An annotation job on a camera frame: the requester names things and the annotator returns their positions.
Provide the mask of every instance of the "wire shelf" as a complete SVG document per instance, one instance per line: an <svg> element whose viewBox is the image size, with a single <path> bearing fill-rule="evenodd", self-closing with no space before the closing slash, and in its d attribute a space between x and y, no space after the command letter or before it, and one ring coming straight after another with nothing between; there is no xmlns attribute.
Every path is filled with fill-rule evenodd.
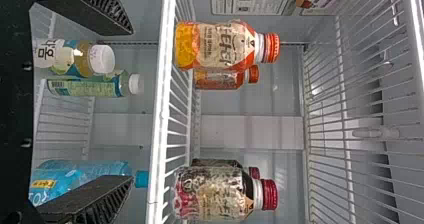
<svg viewBox="0 0 424 224"><path fill-rule="evenodd" d="M312 32L326 44L303 55L311 222L424 221L422 17L421 0L342 0Z"/></svg>
<svg viewBox="0 0 424 224"><path fill-rule="evenodd" d="M174 172L199 155L200 92L193 72L174 66L173 38L178 21L195 20L191 0L163 0L158 46L155 109L146 223L180 223L172 212Z"/></svg>

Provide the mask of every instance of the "water bottle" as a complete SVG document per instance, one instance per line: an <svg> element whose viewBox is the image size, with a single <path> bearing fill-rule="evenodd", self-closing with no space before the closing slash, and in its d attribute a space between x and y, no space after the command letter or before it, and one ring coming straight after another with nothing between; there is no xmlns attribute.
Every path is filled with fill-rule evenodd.
<svg viewBox="0 0 424 224"><path fill-rule="evenodd" d="M34 206L39 206L88 181L83 172L75 169L35 169L31 175L28 199Z"/></svg>
<svg viewBox="0 0 424 224"><path fill-rule="evenodd" d="M48 160L43 162L39 169L68 169L78 170L83 172L89 181L103 175L119 175L119 176L132 176L132 168L126 161L83 161L83 160ZM148 184L149 172L137 171L135 174L135 187L146 188Z"/></svg>

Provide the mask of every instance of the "juice bottle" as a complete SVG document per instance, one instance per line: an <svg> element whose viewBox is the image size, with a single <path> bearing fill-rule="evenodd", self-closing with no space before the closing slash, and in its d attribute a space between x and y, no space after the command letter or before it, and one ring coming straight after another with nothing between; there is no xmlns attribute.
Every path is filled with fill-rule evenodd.
<svg viewBox="0 0 424 224"><path fill-rule="evenodd" d="M57 75L87 78L115 68L111 47L84 40L37 39L33 41L33 57L36 67L50 68Z"/></svg>
<svg viewBox="0 0 424 224"><path fill-rule="evenodd" d="M47 79L47 87L57 96L126 97L142 93L144 82L140 74L115 70L102 77Z"/></svg>
<svg viewBox="0 0 424 224"><path fill-rule="evenodd" d="M175 31L175 56L182 70L244 72L255 63L274 63L280 53L275 33L257 33L247 23L180 22Z"/></svg>
<svg viewBox="0 0 424 224"><path fill-rule="evenodd" d="M248 83L257 83L259 81L258 65L250 67L244 73L194 70L194 85L196 89L236 90L245 81L248 81Z"/></svg>
<svg viewBox="0 0 424 224"><path fill-rule="evenodd" d="M275 210L273 180L256 180L240 168L182 167L175 173L175 216L193 221L243 221L254 210Z"/></svg>

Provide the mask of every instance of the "bottle label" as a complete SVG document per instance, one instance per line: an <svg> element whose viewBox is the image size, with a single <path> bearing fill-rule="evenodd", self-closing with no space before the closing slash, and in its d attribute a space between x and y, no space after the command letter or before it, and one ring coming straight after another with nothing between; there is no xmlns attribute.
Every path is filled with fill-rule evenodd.
<svg viewBox="0 0 424 224"><path fill-rule="evenodd" d="M63 46L61 39L37 39L33 46L34 65L40 68L52 67L56 63L56 52Z"/></svg>
<svg viewBox="0 0 424 224"><path fill-rule="evenodd" d="M119 86L115 82L91 82L80 79L48 80L51 93L58 96L102 96L120 97Z"/></svg>
<svg viewBox="0 0 424 224"><path fill-rule="evenodd" d="M246 23L179 24L176 55L180 68L242 72L254 63L255 31Z"/></svg>
<svg viewBox="0 0 424 224"><path fill-rule="evenodd" d="M239 168L189 167L176 177L173 205L183 220L241 221L253 211L253 196L248 197Z"/></svg>
<svg viewBox="0 0 424 224"><path fill-rule="evenodd" d="M58 96L121 97L120 77L123 70L88 79L49 79L47 87Z"/></svg>
<svg viewBox="0 0 424 224"><path fill-rule="evenodd" d="M227 69L247 62L249 54L254 56L255 34L243 24L199 24L198 30L200 52L197 61L203 67Z"/></svg>
<svg viewBox="0 0 424 224"><path fill-rule="evenodd" d="M198 89L234 90L237 89L238 73L222 73L220 71L195 71L194 81Z"/></svg>
<svg viewBox="0 0 424 224"><path fill-rule="evenodd" d="M55 185L55 180L36 180L31 184L31 188L53 188Z"/></svg>

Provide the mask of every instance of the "small bottle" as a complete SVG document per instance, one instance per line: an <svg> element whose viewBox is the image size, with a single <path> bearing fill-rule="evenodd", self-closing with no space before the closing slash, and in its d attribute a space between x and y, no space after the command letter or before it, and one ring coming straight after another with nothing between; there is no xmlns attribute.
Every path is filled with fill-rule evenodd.
<svg viewBox="0 0 424 224"><path fill-rule="evenodd" d="M47 79L47 87L57 96L126 97L141 94L144 82L140 74L115 70L102 77Z"/></svg>
<svg viewBox="0 0 424 224"><path fill-rule="evenodd" d="M255 63L276 62L279 54L276 33L257 33L240 20L180 22L175 31L175 56L182 70L244 72Z"/></svg>
<svg viewBox="0 0 424 224"><path fill-rule="evenodd" d="M253 84L259 81L259 68L254 65L244 73L194 70L194 85L201 90L236 90L245 81Z"/></svg>
<svg viewBox="0 0 424 224"><path fill-rule="evenodd" d="M110 46L89 41L37 39L33 41L34 65L50 68L57 75L87 78L115 69L115 54Z"/></svg>
<svg viewBox="0 0 424 224"><path fill-rule="evenodd" d="M240 168L182 167L175 172L175 216L191 221L243 221L253 210L275 210L272 180L255 180Z"/></svg>
<svg viewBox="0 0 424 224"><path fill-rule="evenodd" d="M87 183L87 176L76 169L35 169L31 174L28 199L34 206L53 200Z"/></svg>
<svg viewBox="0 0 424 224"><path fill-rule="evenodd" d="M87 181L104 175L132 176L132 168L126 161L74 161L48 160L41 163L38 170L78 170L84 173ZM148 171L137 171L134 175L135 187L146 188L149 181Z"/></svg>
<svg viewBox="0 0 424 224"><path fill-rule="evenodd" d="M237 160L194 158L193 161L191 161L191 166L236 167L243 169L243 171L246 173L249 173L249 176L251 176L253 179L261 179L259 168L243 167Z"/></svg>

